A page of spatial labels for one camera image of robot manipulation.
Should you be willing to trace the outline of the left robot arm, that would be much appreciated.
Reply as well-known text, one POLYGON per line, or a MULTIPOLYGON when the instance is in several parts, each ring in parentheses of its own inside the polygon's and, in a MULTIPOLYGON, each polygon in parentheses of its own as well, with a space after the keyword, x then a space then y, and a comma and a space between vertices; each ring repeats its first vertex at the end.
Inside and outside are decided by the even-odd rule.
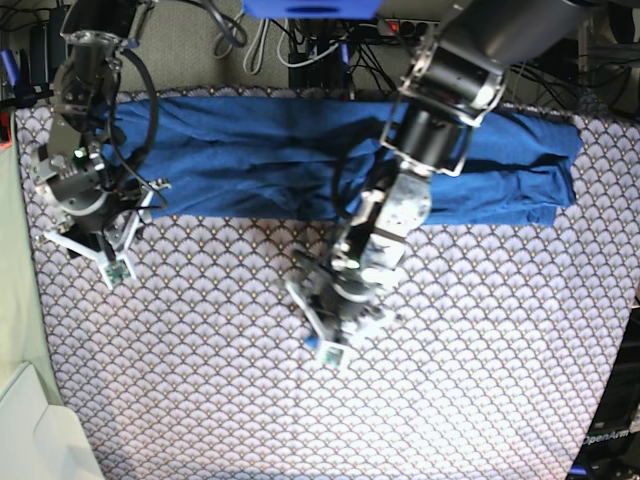
POLYGON ((316 358, 343 370, 357 347, 395 320, 376 302, 398 282, 407 236, 430 215, 431 181, 460 175, 474 131, 500 102, 508 69, 578 28, 595 1, 472 1, 426 34, 403 77, 356 209, 331 188, 339 221, 319 258, 297 253, 313 279, 287 290, 309 321, 316 358))

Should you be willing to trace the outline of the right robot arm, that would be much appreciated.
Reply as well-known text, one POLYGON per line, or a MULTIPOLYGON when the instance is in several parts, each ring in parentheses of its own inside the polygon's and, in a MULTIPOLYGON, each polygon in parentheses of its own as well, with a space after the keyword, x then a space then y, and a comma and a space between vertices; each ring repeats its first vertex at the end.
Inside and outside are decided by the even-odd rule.
POLYGON ((54 83, 48 142, 33 151, 30 178, 54 212, 46 240, 93 261, 108 288, 134 278, 129 249, 154 210, 165 208, 165 178, 138 171, 154 145, 159 99, 150 72, 134 50, 155 7, 152 1, 76 1, 60 35, 70 53, 54 83), (149 104, 142 143, 129 155, 116 125, 122 63, 138 71, 149 104))

